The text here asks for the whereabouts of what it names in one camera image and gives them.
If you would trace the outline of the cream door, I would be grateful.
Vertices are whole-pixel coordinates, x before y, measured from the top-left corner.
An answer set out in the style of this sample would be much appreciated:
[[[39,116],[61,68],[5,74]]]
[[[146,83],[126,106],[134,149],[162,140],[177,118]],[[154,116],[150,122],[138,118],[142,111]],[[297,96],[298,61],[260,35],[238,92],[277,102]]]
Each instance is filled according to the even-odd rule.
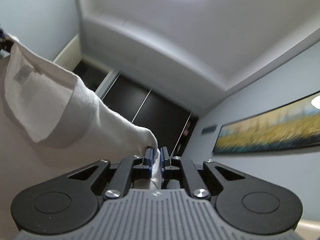
[[[60,51],[53,62],[68,71],[73,71],[82,59],[80,37],[76,34]]]

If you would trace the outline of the grey wall vent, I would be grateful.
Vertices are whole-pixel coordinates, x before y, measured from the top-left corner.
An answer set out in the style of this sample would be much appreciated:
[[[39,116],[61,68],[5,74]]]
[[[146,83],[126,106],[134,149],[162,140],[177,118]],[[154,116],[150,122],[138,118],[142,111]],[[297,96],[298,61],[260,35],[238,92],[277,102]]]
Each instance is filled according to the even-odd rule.
[[[217,125],[210,125],[202,129],[201,134],[210,134],[216,131]]]

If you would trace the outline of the white t-shirt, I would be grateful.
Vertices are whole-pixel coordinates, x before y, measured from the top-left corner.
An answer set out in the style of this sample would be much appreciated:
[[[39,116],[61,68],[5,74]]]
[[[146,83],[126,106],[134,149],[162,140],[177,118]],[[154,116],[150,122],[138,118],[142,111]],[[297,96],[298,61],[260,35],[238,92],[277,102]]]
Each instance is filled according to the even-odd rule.
[[[153,133],[110,110],[74,73],[19,41],[1,59],[1,239],[23,189],[100,159],[118,163],[157,148]]]

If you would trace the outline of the dark wardrobe doors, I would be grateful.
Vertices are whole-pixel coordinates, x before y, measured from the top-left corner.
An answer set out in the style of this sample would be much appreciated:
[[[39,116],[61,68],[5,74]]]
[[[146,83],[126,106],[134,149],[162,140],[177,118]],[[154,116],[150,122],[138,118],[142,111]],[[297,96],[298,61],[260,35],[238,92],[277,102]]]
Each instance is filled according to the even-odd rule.
[[[134,125],[151,130],[159,147],[167,147],[170,155],[183,155],[198,121],[191,111],[123,74],[108,77],[109,72],[85,60],[73,72],[89,89],[100,94],[108,108]]]

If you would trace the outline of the framed yellow landscape painting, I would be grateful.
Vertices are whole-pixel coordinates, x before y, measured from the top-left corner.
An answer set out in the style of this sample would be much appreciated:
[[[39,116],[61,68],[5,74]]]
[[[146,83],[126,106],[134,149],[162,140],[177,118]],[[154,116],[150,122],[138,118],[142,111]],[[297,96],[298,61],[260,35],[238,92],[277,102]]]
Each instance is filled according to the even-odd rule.
[[[221,126],[214,154],[295,150],[319,145],[319,92]]]

